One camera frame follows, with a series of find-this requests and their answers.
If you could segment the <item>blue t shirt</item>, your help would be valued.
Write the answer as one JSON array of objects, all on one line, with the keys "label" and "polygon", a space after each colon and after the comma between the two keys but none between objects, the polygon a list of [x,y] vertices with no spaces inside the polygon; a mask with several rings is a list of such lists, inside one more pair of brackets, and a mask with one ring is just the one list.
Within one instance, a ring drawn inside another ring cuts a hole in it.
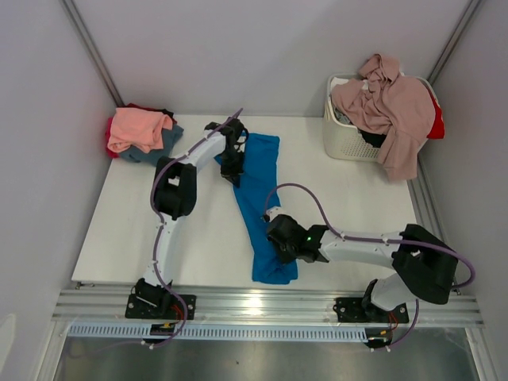
[{"label": "blue t shirt", "polygon": [[280,139],[253,133],[246,142],[244,173],[239,187],[233,192],[244,219],[253,250],[252,280],[271,285],[287,285],[298,278],[295,261],[283,264],[266,236],[264,207],[279,206],[277,160]]}]

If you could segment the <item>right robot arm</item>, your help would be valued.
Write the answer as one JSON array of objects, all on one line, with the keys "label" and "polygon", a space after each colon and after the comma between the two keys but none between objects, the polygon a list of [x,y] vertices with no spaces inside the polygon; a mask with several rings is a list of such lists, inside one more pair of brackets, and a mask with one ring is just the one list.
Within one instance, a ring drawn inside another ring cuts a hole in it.
[{"label": "right robot arm", "polygon": [[347,261],[393,270],[385,279],[372,280],[361,298],[337,299],[333,308],[339,321],[387,323],[415,299],[434,305],[448,303],[458,259],[420,225],[408,224],[401,232],[355,237],[327,225],[305,229],[279,207],[271,208],[263,219],[267,239],[284,263]]}]

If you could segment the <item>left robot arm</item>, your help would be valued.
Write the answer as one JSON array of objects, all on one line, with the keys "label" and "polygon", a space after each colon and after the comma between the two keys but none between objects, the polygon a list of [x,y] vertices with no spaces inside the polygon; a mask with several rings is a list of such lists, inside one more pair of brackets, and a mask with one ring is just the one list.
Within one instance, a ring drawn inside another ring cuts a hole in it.
[{"label": "left robot arm", "polygon": [[171,289],[179,233],[197,204],[198,174],[210,161],[219,158],[221,177],[236,188],[241,185],[243,145],[248,136],[248,130],[233,115],[221,125],[209,123],[202,138],[186,152],[158,160],[150,205],[160,223],[152,258],[131,290],[125,311],[127,318],[181,320],[193,307],[189,296],[178,298]]}]

